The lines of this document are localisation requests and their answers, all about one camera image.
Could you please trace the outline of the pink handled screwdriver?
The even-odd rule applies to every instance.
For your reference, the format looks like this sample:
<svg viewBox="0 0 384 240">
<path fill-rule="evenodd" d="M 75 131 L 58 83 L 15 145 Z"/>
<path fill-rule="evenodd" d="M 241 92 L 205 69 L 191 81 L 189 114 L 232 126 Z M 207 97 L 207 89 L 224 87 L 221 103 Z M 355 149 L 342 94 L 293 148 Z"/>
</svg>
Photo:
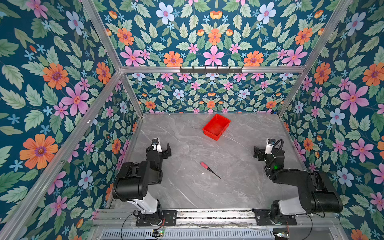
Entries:
<svg viewBox="0 0 384 240">
<path fill-rule="evenodd" d="M 200 162 L 200 165 L 205 168 L 207 171 L 209 171 L 210 173 L 214 174 L 216 177 L 218 177 L 219 179 L 222 179 L 221 177 L 219 177 L 207 164 L 205 164 L 204 162 Z"/>
</svg>

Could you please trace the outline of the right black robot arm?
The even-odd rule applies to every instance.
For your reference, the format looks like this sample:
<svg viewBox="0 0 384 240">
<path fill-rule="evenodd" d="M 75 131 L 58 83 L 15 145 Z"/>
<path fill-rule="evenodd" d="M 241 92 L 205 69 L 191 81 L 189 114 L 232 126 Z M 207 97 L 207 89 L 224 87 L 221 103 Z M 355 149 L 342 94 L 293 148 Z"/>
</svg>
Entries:
<svg viewBox="0 0 384 240">
<path fill-rule="evenodd" d="M 274 200 L 270 210 L 253 209 L 257 223 L 273 225 L 293 225 L 295 216 L 312 213 L 341 213 L 343 203 L 335 187 L 325 173 L 285 168 L 282 149 L 254 147 L 254 158 L 264 162 L 265 173 L 275 184 L 297 187 L 298 196 L 285 200 Z"/>
</svg>

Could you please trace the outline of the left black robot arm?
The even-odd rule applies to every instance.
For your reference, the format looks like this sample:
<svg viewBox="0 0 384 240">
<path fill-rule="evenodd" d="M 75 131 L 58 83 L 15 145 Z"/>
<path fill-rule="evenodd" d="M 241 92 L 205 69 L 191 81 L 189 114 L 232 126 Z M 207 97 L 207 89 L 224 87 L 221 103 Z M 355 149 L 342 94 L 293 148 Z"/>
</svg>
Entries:
<svg viewBox="0 0 384 240">
<path fill-rule="evenodd" d="M 134 215 L 151 225 L 162 224 L 165 218 L 160 201 L 149 193 L 149 186 L 161 184 L 163 160 L 171 156 L 170 145 L 163 150 L 154 139 L 146 148 L 146 160 L 122 164 L 113 183 L 113 198 L 135 206 Z"/>
</svg>

